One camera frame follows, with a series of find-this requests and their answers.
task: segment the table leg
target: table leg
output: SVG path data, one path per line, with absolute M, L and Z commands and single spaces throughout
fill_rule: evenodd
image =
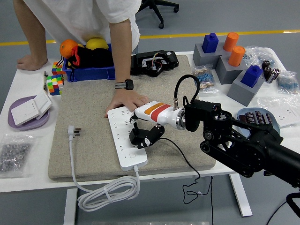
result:
M 236 196 L 236 199 L 238 200 L 240 213 L 242 217 L 249 217 L 252 216 L 252 211 L 242 184 L 242 181 L 240 179 L 240 175 L 238 173 L 230 174 L 230 180 L 234 189 L 234 193 Z
M 76 206 L 77 206 L 77 188 L 70 188 L 67 190 L 64 225 L 75 224 Z

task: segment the marker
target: marker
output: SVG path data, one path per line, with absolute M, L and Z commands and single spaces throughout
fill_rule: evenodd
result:
M 44 90 L 47 92 L 47 73 L 46 71 L 44 72 Z

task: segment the gray felt mat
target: gray felt mat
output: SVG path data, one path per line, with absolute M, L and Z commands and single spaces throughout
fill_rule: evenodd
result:
M 188 58 L 178 55 L 179 66 L 164 71 L 158 77 L 147 75 L 132 76 L 135 90 L 147 95 L 150 100 L 173 105 L 174 89 L 177 81 L 185 74 L 191 74 Z M 82 134 L 73 140 L 75 173 L 78 181 L 110 180 L 124 175 L 134 175 L 133 171 L 124 172 L 120 168 L 108 119 L 104 118 L 105 109 L 114 92 L 114 80 L 93 80 L 65 82 L 61 97 L 58 119 L 49 160 L 49 178 L 58 182 L 72 181 L 70 153 L 68 145 L 68 126 L 82 128 Z M 195 93 L 194 80 L 188 78 L 181 83 L 178 98 L 190 101 Z M 138 120 L 139 128 L 150 130 L 154 124 Z M 191 165 L 197 170 L 210 169 L 215 160 L 200 150 L 203 123 L 197 131 L 175 130 L 165 126 L 163 137 L 173 140 Z M 187 172 L 192 169 L 175 148 L 166 141 L 159 140 L 146 149 L 147 165 L 141 167 L 140 175 Z

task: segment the power outlet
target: power outlet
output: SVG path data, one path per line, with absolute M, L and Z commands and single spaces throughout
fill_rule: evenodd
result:
M 268 110 L 273 114 L 280 127 L 300 122 L 300 116 L 290 107 L 274 107 L 268 108 Z
M 132 170 L 134 165 L 146 165 L 148 162 L 145 149 L 138 149 L 130 142 L 129 134 L 134 127 L 130 123 L 130 117 L 131 112 L 125 106 L 108 111 L 113 140 L 123 171 Z

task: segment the blue plastic bin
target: blue plastic bin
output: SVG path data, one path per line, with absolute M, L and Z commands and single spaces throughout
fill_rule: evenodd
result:
M 108 50 L 112 51 L 111 44 L 108 44 Z M 64 59 L 62 70 L 67 74 L 67 81 L 71 82 L 72 69 L 67 68 L 67 60 Z M 103 67 L 103 68 L 85 68 L 85 69 L 74 69 L 74 78 L 72 82 L 87 81 L 87 80 L 115 80 L 116 73 L 114 67 Z

